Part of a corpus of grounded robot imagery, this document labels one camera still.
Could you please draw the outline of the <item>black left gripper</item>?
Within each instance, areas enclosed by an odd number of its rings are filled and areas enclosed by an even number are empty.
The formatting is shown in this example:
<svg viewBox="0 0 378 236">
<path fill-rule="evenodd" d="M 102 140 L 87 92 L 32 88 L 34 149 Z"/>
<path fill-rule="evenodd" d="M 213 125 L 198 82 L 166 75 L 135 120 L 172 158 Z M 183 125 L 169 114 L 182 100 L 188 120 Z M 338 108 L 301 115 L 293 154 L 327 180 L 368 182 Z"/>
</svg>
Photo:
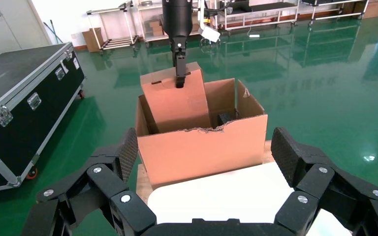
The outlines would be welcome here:
<svg viewBox="0 0 378 236">
<path fill-rule="evenodd" d="M 176 88 L 184 87 L 186 79 L 186 44 L 192 31 L 192 1 L 163 0 L 163 29 L 175 49 Z"/>
</svg>

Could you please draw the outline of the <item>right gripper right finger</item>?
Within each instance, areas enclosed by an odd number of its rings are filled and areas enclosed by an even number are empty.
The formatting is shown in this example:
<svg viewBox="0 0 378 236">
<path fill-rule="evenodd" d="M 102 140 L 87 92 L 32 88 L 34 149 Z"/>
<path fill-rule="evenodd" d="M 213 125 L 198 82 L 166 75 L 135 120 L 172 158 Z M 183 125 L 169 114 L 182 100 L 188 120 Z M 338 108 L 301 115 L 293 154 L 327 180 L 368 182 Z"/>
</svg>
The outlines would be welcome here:
<svg viewBox="0 0 378 236">
<path fill-rule="evenodd" d="M 378 186 L 339 168 L 321 149 L 295 141 L 283 127 L 273 131 L 271 153 L 293 189 L 276 225 L 303 236 L 325 210 L 354 236 L 378 236 Z"/>
</svg>

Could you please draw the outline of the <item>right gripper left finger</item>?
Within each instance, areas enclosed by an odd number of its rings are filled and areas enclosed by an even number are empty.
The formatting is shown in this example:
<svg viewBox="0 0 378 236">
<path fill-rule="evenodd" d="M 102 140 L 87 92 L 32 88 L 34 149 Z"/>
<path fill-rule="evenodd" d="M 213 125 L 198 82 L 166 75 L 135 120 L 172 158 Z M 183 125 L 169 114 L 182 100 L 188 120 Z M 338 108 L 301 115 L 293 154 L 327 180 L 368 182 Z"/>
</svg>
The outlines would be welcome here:
<svg viewBox="0 0 378 236">
<path fill-rule="evenodd" d="M 117 144 L 96 149 L 80 169 L 37 193 L 21 235 L 69 236 L 96 210 L 118 235 L 143 235 L 157 218 L 127 184 L 137 156 L 134 128 Z"/>
</svg>

